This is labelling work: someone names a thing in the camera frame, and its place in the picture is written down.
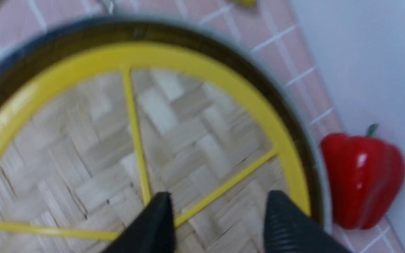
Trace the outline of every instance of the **yellow frame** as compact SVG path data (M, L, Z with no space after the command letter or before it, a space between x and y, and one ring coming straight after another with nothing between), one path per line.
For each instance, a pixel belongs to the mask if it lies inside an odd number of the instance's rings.
M176 227L190 219L274 156L280 158L283 172L288 181L290 198L306 215L310 215L309 191L298 152L285 125L267 99L232 69L201 53L173 45L149 42L107 45L79 53L44 70L27 82L1 107L0 157L18 130L48 101L82 80L103 72L120 69L125 85L143 202L146 205L150 201L148 174L144 162L129 73L132 67L151 66L173 69L214 83L246 109L272 143L270 152L179 216L175 220ZM115 232L30 226L29 224L4 221L0 221L0 230L94 240L114 240L118 236Z

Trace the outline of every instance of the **bell pepper stem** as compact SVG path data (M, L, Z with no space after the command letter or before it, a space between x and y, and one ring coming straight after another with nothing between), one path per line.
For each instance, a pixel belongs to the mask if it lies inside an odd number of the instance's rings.
M377 128L379 127L378 124L372 124L368 127L367 129L367 134L365 135L366 137L372 137L374 133L376 132Z

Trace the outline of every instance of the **yellow spoke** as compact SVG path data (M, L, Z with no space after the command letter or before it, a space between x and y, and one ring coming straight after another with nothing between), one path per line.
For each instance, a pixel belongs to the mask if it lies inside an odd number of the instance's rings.
M46 236L74 237L87 240L109 240L113 241L118 233L109 231L87 231L68 228L55 228L44 226L31 226L29 224L12 223L0 221L0 231L13 233L39 234Z
M182 223L186 222L188 219L196 215L199 211L203 210L207 207L210 203L221 197L226 191L234 187L238 184L241 180L245 179L249 174L253 173L257 168L263 165L266 161L270 160L273 156L277 154L276 150L272 149L270 152L266 153L264 156L260 157L259 160L256 160L251 165L249 165L246 169L242 170L240 173L235 175L229 181L225 182L222 186L218 189L213 191L199 203L191 207L188 211L183 213L177 219L175 219L175 227L180 226Z
M151 192L149 191L148 172L146 170L145 159L143 155L143 147L140 135L140 124L135 109L134 89L130 82L130 67L124 67L123 83L126 93L127 113L129 114L130 128L132 130L132 140L134 143L135 156L137 157L137 167L140 176L140 185L142 188L143 203L147 205L151 200Z

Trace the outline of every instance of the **toy pepper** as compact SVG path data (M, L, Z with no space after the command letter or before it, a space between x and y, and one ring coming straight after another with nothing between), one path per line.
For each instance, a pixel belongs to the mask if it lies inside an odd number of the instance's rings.
M404 180L404 159L394 145L366 136L333 133L321 141L331 185L333 218L345 229L370 229L384 216Z

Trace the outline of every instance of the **dark rim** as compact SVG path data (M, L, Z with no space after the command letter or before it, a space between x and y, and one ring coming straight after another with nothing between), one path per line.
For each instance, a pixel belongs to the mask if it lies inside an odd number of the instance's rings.
M52 64L89 48L124 41L151 41L195 50L248 79L274 107L293 138L306 175L312 218L330 230L330 193L323 162L293 103L267 71L208 31L145 16L98 17L59 27L27 43L0 63L0 106Z

